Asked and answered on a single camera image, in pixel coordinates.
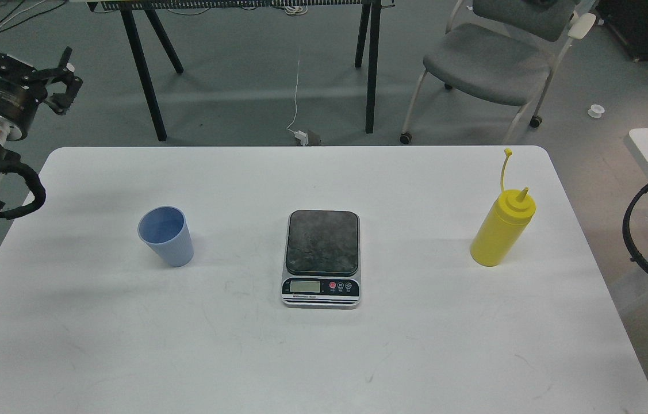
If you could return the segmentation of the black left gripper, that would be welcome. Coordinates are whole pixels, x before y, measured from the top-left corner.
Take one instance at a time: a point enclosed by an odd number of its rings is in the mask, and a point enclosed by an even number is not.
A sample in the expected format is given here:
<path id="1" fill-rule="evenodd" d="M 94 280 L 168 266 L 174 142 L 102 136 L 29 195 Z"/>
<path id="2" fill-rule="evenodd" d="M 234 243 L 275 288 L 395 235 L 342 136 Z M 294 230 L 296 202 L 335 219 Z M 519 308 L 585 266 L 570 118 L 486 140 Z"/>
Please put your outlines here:
<path id="1" fill-rule="evenodd" d="M 39 104 L 46 104 L 57 115 L 68 113 L 82 87 L 70 63 L 71 47 L 64 49 L 55 68 L 33 70 L 27 64 L 13 60 L 16 72 L 0 73 L 0 118 L 13 127 L 7 139 L 22 140 L 28 136 Z M 0 69 L 12 69 L 9 56 L 0 52 Z M 31 72 L 31 84 L 20 84 L 22 76 Z M 48 86 L 63 84 L 64 91 L 48 94 Z"/>

